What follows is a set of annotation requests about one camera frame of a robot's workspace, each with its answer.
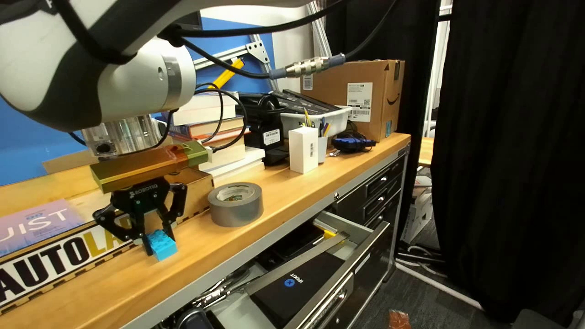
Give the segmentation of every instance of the duct tape roll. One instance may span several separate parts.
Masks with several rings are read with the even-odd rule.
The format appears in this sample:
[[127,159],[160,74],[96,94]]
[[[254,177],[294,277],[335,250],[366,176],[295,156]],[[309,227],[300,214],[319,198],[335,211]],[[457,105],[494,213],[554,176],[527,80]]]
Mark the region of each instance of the duct tape roll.
[[224,227],[240,227],[262,215],[262,189],[253,183],[238,182],[214,189],[207,196],[211,219]]

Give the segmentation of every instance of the white storage bin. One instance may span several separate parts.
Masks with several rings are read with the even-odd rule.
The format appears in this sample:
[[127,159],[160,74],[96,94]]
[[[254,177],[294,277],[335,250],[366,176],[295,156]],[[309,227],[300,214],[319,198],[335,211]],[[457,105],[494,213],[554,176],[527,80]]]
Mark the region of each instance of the white storage bin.
[[[331,126],[327,133],[327,137],[331,137],[345,130],[347,127],[347,116],[349,115],[349,111],[352,110],[352,107],[344,105],[336,106],[339,107],[339,110],[337,111],[325,114],[309,114],[309,119],[315,122],[316,128],[319,128],[319,120],[325,118],[325,123],[328,123]],[[281,113],[280,121],[283,122],[284,137],[288,138],[288,131],[297,129],[299,127],[299,121],[305,122],[305,115],[300,113]]]

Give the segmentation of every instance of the blue wall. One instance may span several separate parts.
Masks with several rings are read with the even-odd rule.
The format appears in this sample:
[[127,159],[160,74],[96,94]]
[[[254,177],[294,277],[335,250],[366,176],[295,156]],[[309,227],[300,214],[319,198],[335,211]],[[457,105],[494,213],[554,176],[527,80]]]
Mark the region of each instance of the blue wall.
[[[248,28],[252,25],[224,20],[202,18],[204,29]],[[274,63],[272,35],[261,35],[271,63]],[[248,36],[235,36],[220,39],[191,38],[206,52],[214,54],[249,43]],[[191,52],[193,59],[201,56]],[[261,72],[255,59],[244,58],[247,71]],[[213,82],[223,70],[210,67],[197,72],[197,83]],[[254,80],[235,75],[223,87],[226,90],[243,92],[269,91],[266,80]],[[45,175],[42,162],[56,157],[79,152],[85,147],[78,144],[68,134],[38,124],[25,115],[12,109],[0,98],[0,186]]]

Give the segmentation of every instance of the stack of books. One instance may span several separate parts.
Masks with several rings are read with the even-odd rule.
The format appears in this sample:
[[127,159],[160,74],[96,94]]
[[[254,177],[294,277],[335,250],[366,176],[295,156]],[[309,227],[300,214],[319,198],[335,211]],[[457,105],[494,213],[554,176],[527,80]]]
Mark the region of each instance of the stack of books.
[[[216,92],[193,96],[191,101],[173,114],[169,134],[177,143],[182,140],[207,139],[217,128],[220,113],[219,96]],[[203,145],[218,147],[231,142],[240,134],[243,124],[243,117],[236,115],[236,101],[224,95],[221,127]],[[263,170],[263,157],[264,150],[247,148],[242,137],[230,147],[215,152],[212,161],[201,163],[199,170],[212,174],[214,184],[219,186],[222,181],[227,181],[235,174]]]

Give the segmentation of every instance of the blue lego brick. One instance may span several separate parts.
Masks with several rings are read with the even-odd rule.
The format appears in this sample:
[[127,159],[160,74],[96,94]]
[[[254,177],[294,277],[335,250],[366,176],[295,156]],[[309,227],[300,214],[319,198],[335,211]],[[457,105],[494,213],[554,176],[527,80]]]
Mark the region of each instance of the blue lego brick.
[[147,236],[150,241],[150,247],[159,262],[178,251],[177,244],[173,239],[169,238],[168,235],[160,229],[157,229]]

